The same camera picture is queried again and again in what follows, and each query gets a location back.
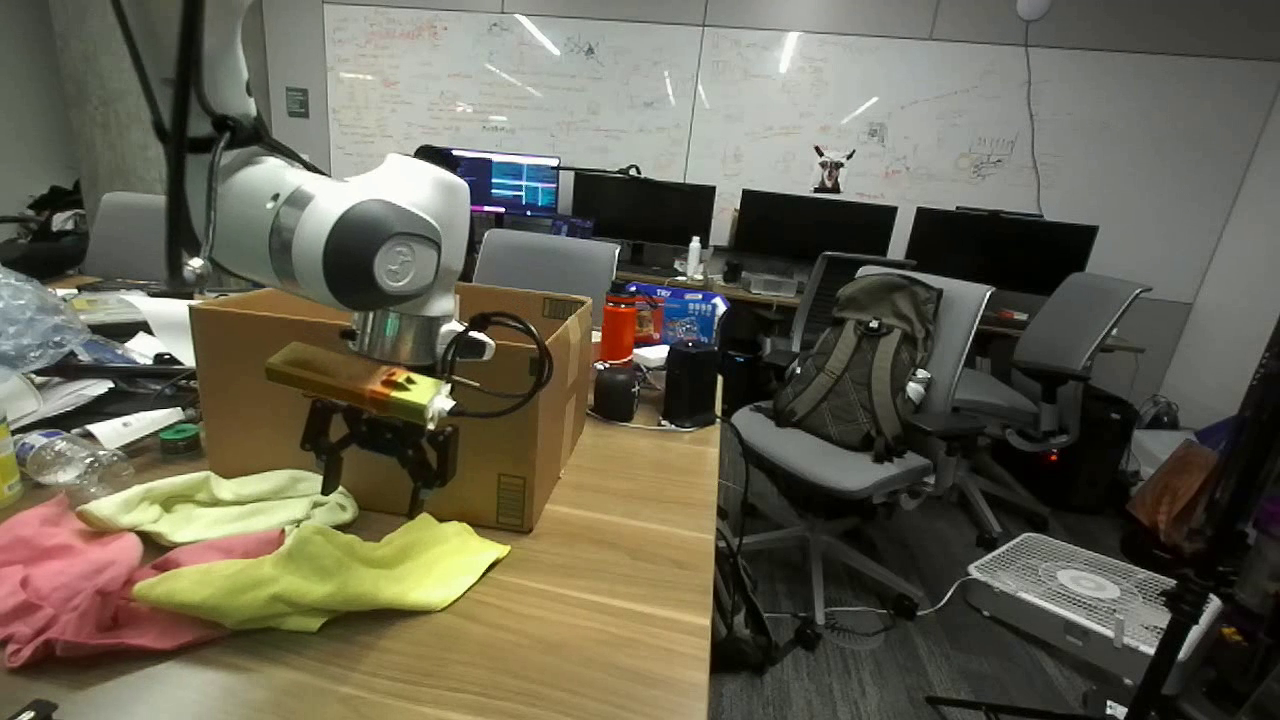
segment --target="cardboard box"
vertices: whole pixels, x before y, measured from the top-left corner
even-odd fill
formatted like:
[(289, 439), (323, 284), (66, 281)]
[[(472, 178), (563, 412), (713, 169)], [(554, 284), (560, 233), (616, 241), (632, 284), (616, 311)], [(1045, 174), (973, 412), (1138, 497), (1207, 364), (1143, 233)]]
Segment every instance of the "cardboard box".
[[(430, 493), (430, 511), (481, 529), (534, 530), (583, 430), (592, 391), (592, 302), (583, 295), (469, 284), (461, 289), (461, 311), (525, 314), (554, 347), (557, 375), (534, 403), (505, 418), (451, 415), (461, 428), (456, 475), (440, 493)], [(318, 456), (299, 450), (308, 397), (274, 385), (263, 364), (294, 341), (345, 350), (342, 330), (349, 329), (349, 311), (289, 293), (246, 293), (194, 302), (204, 456), (213, 471), (318, 469)], [(481, 388), (525, 391), (534, 379), (528, 364), (534, 345), (502, 330), (497, 354), (489, 364), (461, 364), (461, 375)], [(484, 397), (456, 385), (456, 400), (461, 408), (477, 408)], [(410, 509), (413, 482), (390, 456), (349, 447), (345, 482), (358, 493), (359, 509)]]

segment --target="robotic arm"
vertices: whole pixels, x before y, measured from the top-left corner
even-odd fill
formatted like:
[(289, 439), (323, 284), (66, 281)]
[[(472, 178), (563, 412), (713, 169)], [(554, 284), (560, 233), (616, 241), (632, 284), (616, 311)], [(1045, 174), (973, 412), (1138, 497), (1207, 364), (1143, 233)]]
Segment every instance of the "robotic arm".
[(217, 265), (351, 309), (359, 354), (436, 366), (456, 323), (469, 183), (410, 156), (331, 178), (275, 143), (247, 88), (246, 15), (247, 0), (118, 0), (168, 146), (168, 202), (187, 221), (174, 215), (168, 243), (197, 241), (185, 275)]

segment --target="green cloth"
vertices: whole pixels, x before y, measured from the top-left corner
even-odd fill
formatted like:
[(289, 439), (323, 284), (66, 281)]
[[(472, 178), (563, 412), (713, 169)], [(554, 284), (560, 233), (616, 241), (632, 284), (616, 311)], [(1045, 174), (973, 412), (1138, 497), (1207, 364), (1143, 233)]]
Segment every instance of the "green cloth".
[(274, 557), (178, 568), (139, 581), (134, 594), (223, 628), (318, 631), (345, 611), (440, 611), (502, 557), (509, 543), (434, 515), (415, 515), (378, 543), (312, 523)]
[(275, 469), (253, 475), (185, 471), (80, 503), (80, 521), (105, 530), (145, 530), (160, 543), (201, 543), (263, 529), (351, 523), (349, 486), (319, 493), (318, 471)]

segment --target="computer monitor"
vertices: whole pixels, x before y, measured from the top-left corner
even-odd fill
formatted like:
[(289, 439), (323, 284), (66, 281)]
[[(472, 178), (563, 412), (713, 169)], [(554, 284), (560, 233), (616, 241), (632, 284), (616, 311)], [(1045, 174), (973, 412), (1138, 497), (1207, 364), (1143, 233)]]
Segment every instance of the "computer monitor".
[(745, 188), (727, 248), (787, 265), (813, 265), (819, 250), (885, 256), (892, 221), (892, 202)]
[(557, 213), (560, 161), (505, 156), (505, 152), (451, 152), (456, 174), (472, 188), (472, 213)]
[(592, 221), (598, 237), (632, 243), (688, 243), (707, 241), (715, 213), (715, 183), (678, 183), (616, 171), (573, 174), (573, 215)]
[(1048, 295), (1085, 270), (1096, 225), (1055, 225), (1013, 213), (916, 208), (907, 260), (920, 270), (998, 284), (1000, 293)]

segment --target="wooden table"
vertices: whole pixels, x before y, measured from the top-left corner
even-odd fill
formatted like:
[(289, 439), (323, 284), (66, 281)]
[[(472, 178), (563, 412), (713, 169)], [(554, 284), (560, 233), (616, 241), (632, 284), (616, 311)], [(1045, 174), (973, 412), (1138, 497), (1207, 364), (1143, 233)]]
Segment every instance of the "wooden table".
[(449, 611), (46, 662), (0, 675), (0, 715), (707, 715), (715, 475), (719, 428), (587, 418), (539, 529)]

